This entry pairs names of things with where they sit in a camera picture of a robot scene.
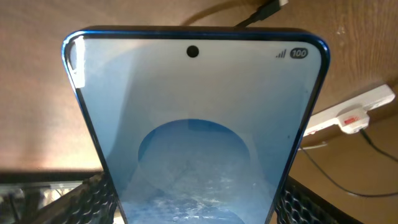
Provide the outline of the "white power strip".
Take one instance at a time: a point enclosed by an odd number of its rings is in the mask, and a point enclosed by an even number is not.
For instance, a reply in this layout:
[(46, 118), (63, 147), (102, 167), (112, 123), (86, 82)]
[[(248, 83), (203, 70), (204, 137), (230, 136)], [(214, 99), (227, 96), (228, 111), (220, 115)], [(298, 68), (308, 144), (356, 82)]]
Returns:
[(338, 125), (342, 132), (354, 134), (369, 125), (368, 111), (391, 103), (396, 94), (388, 85), (362, 93), (354, 98), (312, 115), (304, 136)]

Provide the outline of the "blue Galaxy smartphone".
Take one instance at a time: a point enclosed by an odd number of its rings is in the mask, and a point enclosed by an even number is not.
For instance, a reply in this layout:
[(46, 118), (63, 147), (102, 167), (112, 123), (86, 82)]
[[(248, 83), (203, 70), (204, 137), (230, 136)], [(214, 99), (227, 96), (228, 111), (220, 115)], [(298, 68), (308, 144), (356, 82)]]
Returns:
[(126, 223), (268, 223), (330, 49), (293, 28), (91, 26), (62, 61)]

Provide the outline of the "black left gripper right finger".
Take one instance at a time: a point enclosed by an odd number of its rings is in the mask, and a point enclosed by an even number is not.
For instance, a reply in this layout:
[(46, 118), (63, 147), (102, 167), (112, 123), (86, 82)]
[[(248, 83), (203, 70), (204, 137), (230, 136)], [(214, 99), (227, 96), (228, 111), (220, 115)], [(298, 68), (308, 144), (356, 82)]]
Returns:
[(292, 177), (275, 205), (277, 224), (362, 224)]

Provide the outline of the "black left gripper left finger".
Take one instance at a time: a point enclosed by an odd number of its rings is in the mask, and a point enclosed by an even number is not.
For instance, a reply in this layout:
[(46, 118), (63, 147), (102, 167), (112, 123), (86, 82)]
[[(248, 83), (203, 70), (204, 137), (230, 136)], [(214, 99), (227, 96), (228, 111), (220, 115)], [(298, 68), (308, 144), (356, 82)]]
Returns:
[(83, 181), (66, 195), (40, 209), (30, 224), (112, 224), (118, 207), (104, 174)]

